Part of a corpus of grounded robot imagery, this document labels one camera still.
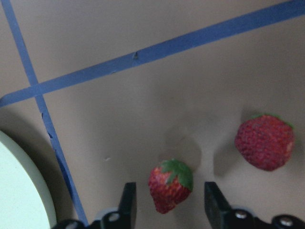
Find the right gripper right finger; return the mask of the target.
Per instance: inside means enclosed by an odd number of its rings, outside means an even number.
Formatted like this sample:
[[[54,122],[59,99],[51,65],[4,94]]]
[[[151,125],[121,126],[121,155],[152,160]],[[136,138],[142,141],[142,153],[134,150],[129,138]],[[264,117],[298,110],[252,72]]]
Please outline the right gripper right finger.
[[[266,223],[245,209],[233,208],[215,182],[204,183],[204,209],[213,229],[303,229],[293,215],[277,215]]]

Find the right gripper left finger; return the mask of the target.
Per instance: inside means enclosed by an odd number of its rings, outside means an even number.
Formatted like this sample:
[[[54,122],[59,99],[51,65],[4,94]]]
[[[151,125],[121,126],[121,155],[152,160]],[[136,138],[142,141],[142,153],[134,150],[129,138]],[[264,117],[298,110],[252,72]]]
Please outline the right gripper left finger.
[[[95,219],[96,229],[133,229],[137,212],[136,183],[124,185],[120,203],[115,208],[98,212]]]

